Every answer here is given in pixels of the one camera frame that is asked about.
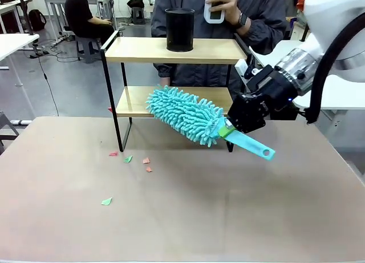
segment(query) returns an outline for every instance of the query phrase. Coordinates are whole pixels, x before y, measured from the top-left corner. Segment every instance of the black container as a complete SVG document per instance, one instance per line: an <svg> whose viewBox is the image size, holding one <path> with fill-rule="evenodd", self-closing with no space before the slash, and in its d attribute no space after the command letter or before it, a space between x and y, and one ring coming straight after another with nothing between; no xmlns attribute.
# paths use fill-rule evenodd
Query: black container
<svg viewBox="0 0 365 263"><path fill-rule="evenodd" d="M167 49L174 52L193 50L194 10L166 9Z"/></svg>

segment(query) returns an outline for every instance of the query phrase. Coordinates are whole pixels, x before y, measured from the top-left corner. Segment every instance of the blue handle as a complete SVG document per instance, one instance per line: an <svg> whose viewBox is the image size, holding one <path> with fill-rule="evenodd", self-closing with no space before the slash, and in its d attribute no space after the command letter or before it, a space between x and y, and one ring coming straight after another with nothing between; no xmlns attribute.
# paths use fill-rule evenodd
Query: blue handle
<svg viewBox="0 0 365 263"><path fill-rule="evenodd" d="M225 140L234 143L235 145L240 146L266 160L273 159L275 155L275 150L263 145L257 140L254 140L237 130L226 136Z"/></svg>

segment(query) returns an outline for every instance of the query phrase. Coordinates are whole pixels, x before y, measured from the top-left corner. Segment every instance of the hand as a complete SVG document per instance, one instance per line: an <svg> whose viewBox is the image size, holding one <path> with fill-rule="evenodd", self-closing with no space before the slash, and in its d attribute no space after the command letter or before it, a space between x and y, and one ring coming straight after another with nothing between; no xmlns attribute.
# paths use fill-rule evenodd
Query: hand
<svg viewBox="0 0 365 263"><path fill-rule="evenodd" d="M102 20L105 25L112 25L112 22L109 19Z"/></svg>
<svg viewBox="0 0 365 263"><path fill-rule="evenodd" d="M170 78L161 78L160 84L162 87L165 87L165 85L170 86L171 79Z"/></svg>
<svg viewBox="0 0 365 263"><path fill-rule="evenodd" d="M225 19L231 25L236 25L240 19L241 12L237 7L238 0L207 0L207 3L222 2L223 4L210 8L211 12L225 11Z"/></svg>

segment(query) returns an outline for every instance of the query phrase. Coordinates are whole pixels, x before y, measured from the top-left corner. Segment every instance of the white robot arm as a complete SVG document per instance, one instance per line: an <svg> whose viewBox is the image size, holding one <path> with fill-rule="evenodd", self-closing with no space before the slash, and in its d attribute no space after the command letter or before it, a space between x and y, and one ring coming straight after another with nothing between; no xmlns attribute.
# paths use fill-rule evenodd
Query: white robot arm
<svg viewBox="0 0 365 263"><path fill-rule="evenodd" d="M270 111L310 90L305 117L315 122L330 70L348 81L365 82L365 0L305 0L304 14L312 32L305 43L251 78L250 94L236 97L228 116L239 131L263 127Z"/></svg>

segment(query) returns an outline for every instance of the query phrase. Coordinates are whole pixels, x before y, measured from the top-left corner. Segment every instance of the gray stool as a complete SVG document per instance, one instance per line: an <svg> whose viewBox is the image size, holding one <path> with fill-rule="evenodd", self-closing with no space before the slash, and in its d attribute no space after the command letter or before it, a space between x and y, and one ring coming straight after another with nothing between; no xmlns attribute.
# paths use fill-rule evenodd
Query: gray stool
<svg viewBox="0 0 365 263"><path fill-rule="evenodd" d="M13 130L15 133L14 135L0 135L0 155L4 152L4 144L2 143L3 140L15 140L17 136L19 136L18 131L14 128L12 123L7 119L6 115L0 111L0 129L2 129L5 125L8 125L10 129Z"/></svg>
<svg viewBox="0 0 365 263"><path fill-rule="evenodd" d="M75 40L79 60L80 58L84 58L86 63L92 63L94 58L100 59L100 46L97 39L81 38L75 36ZM94 49L92 45L93 42L96 44L98 50Z"/></svg>
<svg viewBox="0 0 365 263"><path fill-rule="evenodd" d="M144 9L139 7L132 8L132 23L135 25L144 25L146 21L144 20Z"/></svg>

